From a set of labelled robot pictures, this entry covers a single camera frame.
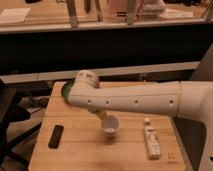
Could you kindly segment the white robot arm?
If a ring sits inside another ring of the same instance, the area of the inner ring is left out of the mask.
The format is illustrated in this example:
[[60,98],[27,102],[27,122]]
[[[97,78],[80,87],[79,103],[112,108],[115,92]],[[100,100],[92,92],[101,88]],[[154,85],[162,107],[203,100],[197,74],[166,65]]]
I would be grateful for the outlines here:
[[201,122],[206,141],[199,171],[213,171],[213,82],[175,81],[139,86],[101,88],[99,77],[81,70],[67,81],[62,96],[71,106],[101,110],[170,115]]

